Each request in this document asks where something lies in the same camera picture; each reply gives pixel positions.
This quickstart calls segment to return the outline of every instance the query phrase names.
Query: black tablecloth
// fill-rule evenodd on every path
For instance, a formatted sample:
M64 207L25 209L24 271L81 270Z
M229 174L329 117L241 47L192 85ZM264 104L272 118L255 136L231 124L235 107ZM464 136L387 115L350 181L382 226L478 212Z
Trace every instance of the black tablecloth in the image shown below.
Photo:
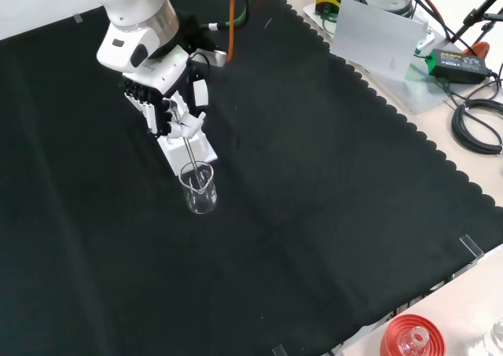
M105 11L83 19L0 43L1 354L319 355L470 262L460 236L503 241L492 199L283 0L211 72L218 206L190 214L96 61Z

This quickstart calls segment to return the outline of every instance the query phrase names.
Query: red bottle cap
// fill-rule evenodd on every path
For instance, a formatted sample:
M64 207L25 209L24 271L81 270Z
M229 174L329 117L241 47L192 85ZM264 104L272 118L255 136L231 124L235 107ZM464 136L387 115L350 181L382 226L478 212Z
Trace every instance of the red bottle cap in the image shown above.
M402 356L398 348L398 339L404 332L418 326L427 329L430 335L430 342L424 356L445 356L446 343L439 329L428 319L415 314L401 315L391 321L380 343L380 355Z

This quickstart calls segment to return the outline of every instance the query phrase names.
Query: white card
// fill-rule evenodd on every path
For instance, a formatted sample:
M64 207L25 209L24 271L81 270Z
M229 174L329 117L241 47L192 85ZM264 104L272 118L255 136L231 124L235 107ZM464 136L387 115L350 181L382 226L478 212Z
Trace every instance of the white card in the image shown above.
M330 52L371 73L403 80L424 36L424 25L415 20L343 0Z

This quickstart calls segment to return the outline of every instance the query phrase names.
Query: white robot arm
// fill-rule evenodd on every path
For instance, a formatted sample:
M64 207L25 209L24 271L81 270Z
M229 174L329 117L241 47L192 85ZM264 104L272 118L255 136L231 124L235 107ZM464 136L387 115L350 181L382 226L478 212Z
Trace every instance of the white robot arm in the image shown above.
M178 31L178 18L169 0L98 0L110 26L97 53L104 66L132 73Z
M169 0L98 1L110 25L97 59L123 73L126 98L145 117L174 173L188 162L175 139L187 139L198 160L214 160L200 131L209 103L206 81L192 61L223 66L226 53L202 35L194 16L178 19Z

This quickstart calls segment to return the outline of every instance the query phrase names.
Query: white table surface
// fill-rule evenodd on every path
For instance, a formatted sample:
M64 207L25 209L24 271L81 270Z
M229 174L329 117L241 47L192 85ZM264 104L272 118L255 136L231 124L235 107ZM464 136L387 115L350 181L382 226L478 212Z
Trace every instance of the white table surface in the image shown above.
M447 356L475 356L479 350L475 345L503 316L502 270L503 251L499 251L404 314L417 314L432 321L444 337ZM380 341L389 323L344 349L343 355L380 356Z
M314 2L314 0L287 0L287 2L299 15L304 17L304 20L313 29L317 30L320 35L324 35L320 28L303 14L304 6ZM450 120L453 115L452 104L442 104L419 115L406 113L400 103L376 83L368 72L356 68L363 74L363 79L369 82L370 87L376 90L381 97L386 98L388 104L394 105L399 113L404 114L409 122L417 126L419 131L424 132L428 140L436 143L437 149L442 150L447 159L456 164L458 170L466 173L471 182L479 185L484 194L492 196L497 206L503 207L503 157L479 156L463 149L456 143L450 134ZM500 134L503 134L503 122L499 118L487 114L483 114L479 118L487 121ZM467 127L473 131L475 136L480 137L485 142L497 143L494 137L478 124L472 124L470 120L467 121L467 124Z

